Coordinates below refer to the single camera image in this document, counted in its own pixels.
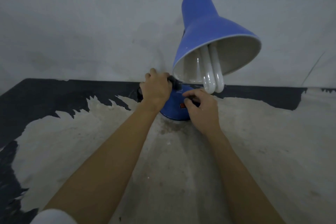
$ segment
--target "concrete surface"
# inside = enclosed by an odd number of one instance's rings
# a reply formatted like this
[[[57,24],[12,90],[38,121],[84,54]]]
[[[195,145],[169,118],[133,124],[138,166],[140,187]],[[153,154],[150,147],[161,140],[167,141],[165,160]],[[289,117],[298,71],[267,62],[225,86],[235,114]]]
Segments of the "concrete surface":
[[[120,97],[134,110],[137,103]],[[336,92],[308,89],[295,111],[242,98],[218,99],[234,150],[286,223],[336,222]],[[46,116],[17,138],[13,162],[22,209],[42,208],[132,113],[96,98],[90,111]],[[207,141],[190,122],[158,115],[110,223],[230,223]]]
[[[336,88],[336,0],[213,2],[263,43],[226,84]],[[171,72],[181,3],[0,0],[0,93],[24,78],[139,82],[151,67]]]

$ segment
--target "blue lamp shade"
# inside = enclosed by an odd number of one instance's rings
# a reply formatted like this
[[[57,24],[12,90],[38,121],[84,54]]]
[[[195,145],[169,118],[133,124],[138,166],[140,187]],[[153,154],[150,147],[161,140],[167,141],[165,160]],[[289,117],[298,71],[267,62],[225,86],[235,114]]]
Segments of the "blue lamp shade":
[[[217,42],[222,74],[232,73],[252,61],[261,41],[246,28],[220,17],[212,0],[183,0],[185,33],[176,52],[173,75],[186,83],[202,83],[198,53],[203,45]]]

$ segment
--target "right hand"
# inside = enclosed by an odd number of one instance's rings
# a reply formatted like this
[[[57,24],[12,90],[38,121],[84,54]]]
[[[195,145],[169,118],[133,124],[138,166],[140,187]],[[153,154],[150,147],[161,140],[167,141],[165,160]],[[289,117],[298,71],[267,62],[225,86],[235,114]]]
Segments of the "right hand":
[[[212,95],[204,89],[195,89],[184,92],[183,96],[186,97],[184,104],[188,109],[190,120],[202,134],[208,137],[211,133],[221,130],[217,101]],[[196,107],[188,97],[201,103],[200,106]]]

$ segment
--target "blue lamp base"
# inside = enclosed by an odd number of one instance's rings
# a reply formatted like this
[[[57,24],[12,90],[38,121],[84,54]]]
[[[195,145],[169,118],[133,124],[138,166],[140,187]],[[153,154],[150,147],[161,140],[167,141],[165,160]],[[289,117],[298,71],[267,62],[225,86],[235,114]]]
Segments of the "blue lamp base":
[[[189,90],[193,88],[183,84],[181,90],[172,90],[168,101],[160,111],[162,115],[172,120],[190,120],[188,110],[184,105],[185,97],[182,96]]]

